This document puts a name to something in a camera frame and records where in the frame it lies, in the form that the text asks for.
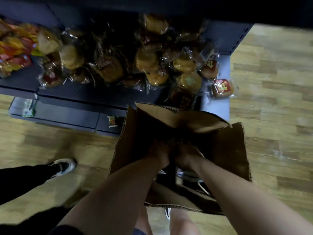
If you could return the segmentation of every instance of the person's left arm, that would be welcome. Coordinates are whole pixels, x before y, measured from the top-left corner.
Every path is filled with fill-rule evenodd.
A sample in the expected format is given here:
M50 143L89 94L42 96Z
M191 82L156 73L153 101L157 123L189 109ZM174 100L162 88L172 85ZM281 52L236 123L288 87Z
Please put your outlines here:
M153 178L169 164L168 146L156 143L147 157L110 175L59 223L85 235L131 234Z

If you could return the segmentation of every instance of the wooden floor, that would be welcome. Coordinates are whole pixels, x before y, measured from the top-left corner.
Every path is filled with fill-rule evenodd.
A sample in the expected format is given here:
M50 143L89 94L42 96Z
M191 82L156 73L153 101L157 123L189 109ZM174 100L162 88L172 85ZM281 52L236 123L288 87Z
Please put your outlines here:
M313 223L313 32L255 25L231 57L240 91L231 122L245 127L254 183ZM61 205L108 172L116 138L12 119L12 97L0 96L0 168L74 156L72 174L55 178L0 206L0 222L15 223ZM168 234L162 209L149 209L155 234ZM225 217L190 213L202 235L236 234Z

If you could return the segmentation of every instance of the hand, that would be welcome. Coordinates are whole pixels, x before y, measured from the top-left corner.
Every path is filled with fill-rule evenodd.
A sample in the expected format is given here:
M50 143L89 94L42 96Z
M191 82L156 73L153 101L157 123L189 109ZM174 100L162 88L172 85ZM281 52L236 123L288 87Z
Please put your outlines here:
M181 144L176 148L175 162L181 168L195 171L203 159L197 147L191 144Z
M160 162L161 169L167 167L170 163L168 159L170 147L164 142L155 140L148 150L147 157L157 158Z

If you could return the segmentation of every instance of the leg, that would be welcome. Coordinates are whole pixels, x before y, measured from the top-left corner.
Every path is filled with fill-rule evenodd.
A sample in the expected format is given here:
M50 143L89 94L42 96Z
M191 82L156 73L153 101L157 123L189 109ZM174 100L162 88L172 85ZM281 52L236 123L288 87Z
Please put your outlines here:
M0 205L11 201L47 180L66 174L76 166L72 159L60 159L47 165L22 166L0 170Z
M199 235L195 223L190 219L187 211L171 209L170 211L171 235Z
M142 206L140 208L135 228L143 231L146 235L152 235L152 230L149 224L146 206Z

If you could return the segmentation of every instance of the person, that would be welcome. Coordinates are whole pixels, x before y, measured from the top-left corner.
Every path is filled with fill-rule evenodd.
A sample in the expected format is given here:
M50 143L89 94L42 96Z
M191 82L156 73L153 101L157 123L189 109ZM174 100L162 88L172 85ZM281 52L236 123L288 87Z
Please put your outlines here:
M22 166L0 170L0 205L5 204L48 180L73 171L77 166L75 159L63 158L49 164ZM65 206L54 207L39 212L20 224L0 224L1 234L19 234L27 230L32 234L47 234L69 212Z
M110 175L48 234L150 235L143 208L152 180L169 165L169 146L155 143L148 155ZM313 234L313 225L281 201L203 158L191 145L181 145L175 162L196 172L238 234ZM186 212L170 211L172 235L198 234Z

